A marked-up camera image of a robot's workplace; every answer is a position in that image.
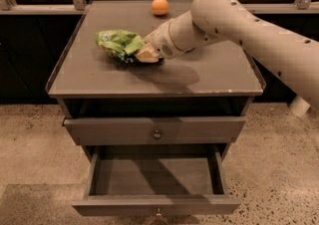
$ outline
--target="white robotic arm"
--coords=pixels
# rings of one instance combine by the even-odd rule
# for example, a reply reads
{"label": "white robotic arm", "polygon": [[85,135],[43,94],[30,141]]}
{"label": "white robotic arm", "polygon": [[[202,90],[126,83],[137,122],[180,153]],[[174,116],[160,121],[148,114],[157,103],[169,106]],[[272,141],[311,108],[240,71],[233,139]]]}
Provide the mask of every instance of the white robotic arm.
{"label": "white robotic arm", "polygon": [[257,18],[237,0],[193,0],[190,11],[160,25],[148,39],[140,55],[167,59],[230,40],[319,110],[319,43]]}

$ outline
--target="speckled floor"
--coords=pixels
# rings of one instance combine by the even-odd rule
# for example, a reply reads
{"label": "speckled floor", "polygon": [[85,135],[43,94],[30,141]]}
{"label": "speckled floor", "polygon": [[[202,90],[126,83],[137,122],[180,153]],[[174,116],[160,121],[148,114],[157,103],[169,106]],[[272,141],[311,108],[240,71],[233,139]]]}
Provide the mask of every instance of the speckled floor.
{"label": "speckled floor", "polygon": [[[319,112],[253,104],[223,162],[231,215],[164,217],[168,224],[319,224]],[[0,106],[0,224],[150,224],[154,217],[82,217],[89,171],[58,106]]]}

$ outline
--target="green chip bag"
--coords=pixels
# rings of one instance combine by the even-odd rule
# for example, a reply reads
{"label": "green chip bag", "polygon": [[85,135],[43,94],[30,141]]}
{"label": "green chip bag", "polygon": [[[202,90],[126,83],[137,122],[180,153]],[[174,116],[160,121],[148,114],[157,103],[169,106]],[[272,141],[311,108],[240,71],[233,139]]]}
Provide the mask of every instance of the green chip bag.
{"label": "green chip bag", "polygon": [[107,30],[96,33],[96,43],[110,57],[122,63],[136,63],[134,53],[145,45],[143,38],[127,30]]}

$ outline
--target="desk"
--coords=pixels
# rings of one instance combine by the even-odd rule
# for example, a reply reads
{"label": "desk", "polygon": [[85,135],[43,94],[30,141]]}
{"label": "desk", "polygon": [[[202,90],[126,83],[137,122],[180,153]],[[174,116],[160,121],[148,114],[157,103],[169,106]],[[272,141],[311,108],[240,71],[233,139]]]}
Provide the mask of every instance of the desk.
{"label": "desk", "polygon": [[47,92],[64,126],[91,160],[88,187],[73,206],[82,215],[231,213],[222,169],[245,112],[264,83],[252,59],[224,41],[154,65],[120,65],[95,33],[147,35],[190,7],[169,1],[95,1],[62,55]]}

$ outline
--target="metal knob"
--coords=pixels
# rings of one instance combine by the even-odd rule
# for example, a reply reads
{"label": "metal knob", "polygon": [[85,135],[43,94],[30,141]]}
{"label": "metal knob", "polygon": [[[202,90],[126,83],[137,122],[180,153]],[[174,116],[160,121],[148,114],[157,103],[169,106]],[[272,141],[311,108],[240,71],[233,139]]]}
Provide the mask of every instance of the metal knob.
{"label": "metal knob", "polygon": [[154,139],[160,139],[161,138],[161,133],[160,133],[159,130],[155,130],[153,138]]}

